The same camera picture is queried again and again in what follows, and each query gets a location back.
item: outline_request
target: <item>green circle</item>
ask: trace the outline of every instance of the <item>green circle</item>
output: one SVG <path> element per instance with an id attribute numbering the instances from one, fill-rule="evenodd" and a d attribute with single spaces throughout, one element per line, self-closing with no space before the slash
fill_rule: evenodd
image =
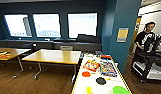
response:
<path id="1" fill-rule="evenodd" d="M 131 94 L 127 89 L 121 87 L 121 86 L 115 86 L 113 88 L 114 94 Z"/>

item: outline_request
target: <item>paper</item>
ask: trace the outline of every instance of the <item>paper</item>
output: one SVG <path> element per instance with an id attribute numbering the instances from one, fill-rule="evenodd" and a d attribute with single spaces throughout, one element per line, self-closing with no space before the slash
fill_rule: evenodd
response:
<path id="1" fill-rule="evenodd" d="M 119 28 L 117 42 L 126 42 L 129 28 Z"/>

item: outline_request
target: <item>person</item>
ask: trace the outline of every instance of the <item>person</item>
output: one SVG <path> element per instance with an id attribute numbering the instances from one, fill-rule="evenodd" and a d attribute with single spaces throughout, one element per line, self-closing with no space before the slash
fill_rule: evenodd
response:
<path id="1" fill-rule="evenodd" d="M 134 54 L 134 58 L 133 58 L 132 63 L 134 61 L 142 62 L 142 59 L 139 57 L 138 53 L 145 51 L 145 46 L 146 46 L 145 43 L 146 43 L 146 40 L 148 39 L 148 37 L 151 38 L 150 42 L 152 44 L 155 41 L 155 33 L 152 32 L 154 27 L 155 27 L 155 23 L 149 22 L 149 23 L 145 24 L 144 30 L 137 35 L 137 37 L 135 39 L 135 44 L 137 45 L 137 47 L 135 50 L 135 54 Z"/>

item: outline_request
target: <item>wooden desk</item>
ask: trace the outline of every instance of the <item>wooden desk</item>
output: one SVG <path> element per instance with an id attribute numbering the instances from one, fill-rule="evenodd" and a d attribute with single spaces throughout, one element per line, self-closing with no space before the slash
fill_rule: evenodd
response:
<path id="1" fill-rule="evenodd" d="M 117 77 L 110 77 L 110 76 L 104 76 L 101 75 L 100 72 L 96 72 L 95 74 L 91 74 L 90 77 L 83 77 L 82 72 L 84 71 L 89 71 L 87 69 L 83 68 L 83 65 L 89 60 L 89 58 L 86 57 L 87 55 L 84 56 L 84 59 L 82 61 L 79 73 L 77 75 L 73 90 L 71 94 L 87 94 L 86 88 L 91 87 L 91 90 L 93 93 L 91 94 L 113 94 L 113 87 L 115 86 L 121 86 L 124 87 L 125 89 L 129 90 L 127 84 L 125 83 L 123 77 L 121 76 L 118 68 L 115 66 L 115 63 L 113 60 L 110 60 L 110 62 L 113 64 L 113 66 L 116 68 L 117 72 Z M 96 58 L 94 56 L 94 59 L 96 61 L 100 61 L 100 58 Z M 106 81 L 106 84 L 104 85 L 99 85 L 96 82 L 96 79 L 98 77 L 102 77 L 104 79 L 109 78 L 110 80 Z"/>
<path id="2" fill-rule="evenodd" d="M 62 51 L 62 50 L 41 49 L 23 58 L 22 60 L 38 62 L 39 72 L 35 75 L 35 79 L 37 79 L 37 75 L 42 71 L 40 62 L 74 64 L 74 71 L 76 73 L 76 65 L 78 64 L 80 54 L 81 54 L 81 51 Z"/>
<path id="3" fill-rule="evenodd" d="M 10 52 L 9 57 L 5 57 L 5 58 L 0 57 L 0 60 L 10 60 L 12 58 L 17 57 L 19 65 L 21 67 L 21 71 L 19 73 L 21 73 L 21 72 L 23 72 L 23 66 L 22 66 L 21 60 L 19 58 L 19 55 L 23 54 L 25 52 L 28 52 L 28 51 L 30 51 L 30 49 L 0 48 L 0 52 Z"/>

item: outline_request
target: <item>colorful board game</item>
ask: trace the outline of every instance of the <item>colorful board game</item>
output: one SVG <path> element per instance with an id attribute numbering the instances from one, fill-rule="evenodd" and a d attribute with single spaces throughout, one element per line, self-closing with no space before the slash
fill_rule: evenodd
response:
<path id="1" fill-rule="evenodd" d="M 117 72 L 111 62 L 100 63 L 101 73 L 106 76 L 116 77 Z"/>
<path id="2" fill-rule="evenodd" d="M 11 52 L 0 52 L 0 57 L 1 58 L 6 58 L 9 57 L 11 55 Z"/>
<path id="3" fill-rule="evenodd" d="M 91 70 L 93 72 L 96 72 L 98 67 L 99 67 L 99 63 L 96 63 L 93 60 L 88 60 L 83 66 L 83 68 Z"/>

